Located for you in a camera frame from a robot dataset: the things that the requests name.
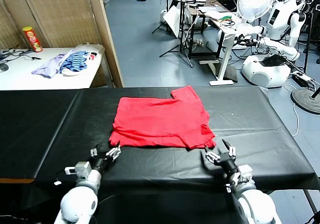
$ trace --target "black cloth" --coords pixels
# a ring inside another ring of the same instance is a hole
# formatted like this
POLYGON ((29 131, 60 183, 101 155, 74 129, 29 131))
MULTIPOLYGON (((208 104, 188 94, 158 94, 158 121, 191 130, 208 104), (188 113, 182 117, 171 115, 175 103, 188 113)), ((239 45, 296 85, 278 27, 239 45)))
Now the black cloth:
POLYGON ((95 218, 97 223, 108 224, 243 223, 233 206, 231 195, 221 193, 115 195, 98 205, 95 218))
POLYGON ((78 91, 0 91, 0 178, 35 178, 78 91))
MULTIPOLYGON (((97 144, 108 150, 121 97, 169 98, 172 89, 82 90, 37 175, 36 185, 52 186, 57 172, 87 160, 89 150, 97 144)), ((225 150, 222 138, 236 146, 237 165, 249 164, 253 168, 259 189, 319 189, 315 171, 260 88, 194 89, 210 114, 209 125, 217 135, 218 146, 225 150)), ((100 192, 222 191, 221 169, 203 157, 204 152, 199 149, 123 147, 114 166, 106 170, 100 192)), ((59 178, 74 185, 70 177, 59 178)))

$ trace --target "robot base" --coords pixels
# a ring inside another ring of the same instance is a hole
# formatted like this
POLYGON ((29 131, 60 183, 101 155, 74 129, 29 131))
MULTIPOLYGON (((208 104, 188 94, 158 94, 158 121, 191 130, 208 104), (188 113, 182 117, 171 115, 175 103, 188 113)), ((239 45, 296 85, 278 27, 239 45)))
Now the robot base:
POLYGON ((301 109, 320 115, 320 95, 312 98, 313 94, 313 91, 306 88, 296 89, 291 93, 291 99, 301 109))
POLYGON ((265 67, 260 61, 267 57, 270 55, 248 56, 243 63, 241 73, 249 82, 261 87, 283 86, 290 74, 290 68, 287 65, 265 67))

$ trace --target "round stand base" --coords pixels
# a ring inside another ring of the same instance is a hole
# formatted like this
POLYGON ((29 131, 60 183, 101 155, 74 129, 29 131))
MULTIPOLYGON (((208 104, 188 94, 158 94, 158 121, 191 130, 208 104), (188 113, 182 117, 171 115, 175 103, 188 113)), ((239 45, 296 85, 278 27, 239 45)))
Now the round stand base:
POLYGON ((315 115, 320 115, 320 95, 317 95, 313 99, 311 98, 313 94, 313 91, 306 88, 296 89, 291 93, 291 99, 301 109, 315 115))

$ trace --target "black tablecloth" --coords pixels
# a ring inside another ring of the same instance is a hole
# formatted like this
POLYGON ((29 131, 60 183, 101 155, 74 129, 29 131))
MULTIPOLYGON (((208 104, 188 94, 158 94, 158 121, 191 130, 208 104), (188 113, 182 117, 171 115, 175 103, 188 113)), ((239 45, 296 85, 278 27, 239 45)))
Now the black tablecloth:
POLYGON ((35 178, 75 90, 0 91, 0 178, 35 178))
MULTIPOLYGON (((169 98, 173 88, 81 90, 37 175, 37 186, 50 186, 56 173, 87 160, 108 138, 119 99, 169 98)), ((249 164, 258 188, 318 189, 319 179, 291 137, 267 96, 253 87, 194 88, 210 114, 210 128, 223 148, 224 138, 236 146, 238 165, 249 164)), ((220 191, 221 169, 203 160, 203 150, 123 147, 115 165, 102 179, 102 192, 199 190, 220 191)), ((60 179, 70 182, 60 175, 60 179)))

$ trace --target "purple cloth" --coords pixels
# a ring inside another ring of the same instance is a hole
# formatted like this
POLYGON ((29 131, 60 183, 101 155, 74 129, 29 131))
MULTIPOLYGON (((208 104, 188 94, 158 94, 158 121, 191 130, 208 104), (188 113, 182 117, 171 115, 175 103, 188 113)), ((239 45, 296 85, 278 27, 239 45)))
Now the purple cloth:
POLYGON ((55 56, 54 58, 45 62, 41 67, 37 68, 36 70, 33 70, 32 74, 42 75, 43 77, 51 79, 56 73, 59 73, 62 64, 61 59, 65 55, 66 54, 59 54, 58 56, 55 56))

